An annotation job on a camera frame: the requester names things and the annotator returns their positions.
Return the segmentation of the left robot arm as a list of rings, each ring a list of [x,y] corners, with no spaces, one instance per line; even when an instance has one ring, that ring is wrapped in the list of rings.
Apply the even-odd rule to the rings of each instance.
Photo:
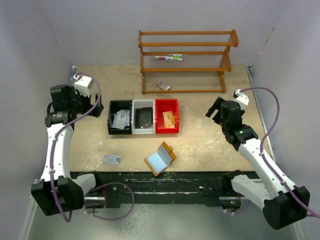
[[[86,116],[100,117],[104,106],[99,93],[92,104],[90,87],[77,83],[53,86],[50,95],[44,119],[48,137],[45,166],[39,182],[31,186],[31,195],[46,216],[61,214],[69,222],[66,213],[81,209],[87,193],[98,196],[103,191],[96,171],[73,179],[69,161],[75,123]]]

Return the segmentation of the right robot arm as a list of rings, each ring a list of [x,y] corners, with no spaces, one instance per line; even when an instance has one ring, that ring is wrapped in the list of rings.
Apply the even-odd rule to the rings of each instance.
[[[240,170],[224,175],[222,190],[228,196],[245,196],[262,210],[267,223],[275,230],[307,217],[310,192],[298,187],[277,166],[264,150],[263,143],[252,127],[243,123],[242,116],[249,98],[240,94],[234,100],[218,97],[206,117],[221,127],[225,140],[252,166],[261,182],[250,179]]]

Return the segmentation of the orange leather card holder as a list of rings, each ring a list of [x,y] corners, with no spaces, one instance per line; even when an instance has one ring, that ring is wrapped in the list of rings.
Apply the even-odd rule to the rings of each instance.
[[[163,141],[157,151],[146,157],[144,162],[157,177],[169,168],[176,159],[177,156],[173,152],[173,148]]]

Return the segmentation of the white card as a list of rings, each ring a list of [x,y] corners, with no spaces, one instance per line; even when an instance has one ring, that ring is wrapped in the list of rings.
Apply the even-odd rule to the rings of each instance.
[[[102,164],[105,166],[119,166],[121,162],[121,156],[120,155],[111,155],[106,154],[103,157]]]

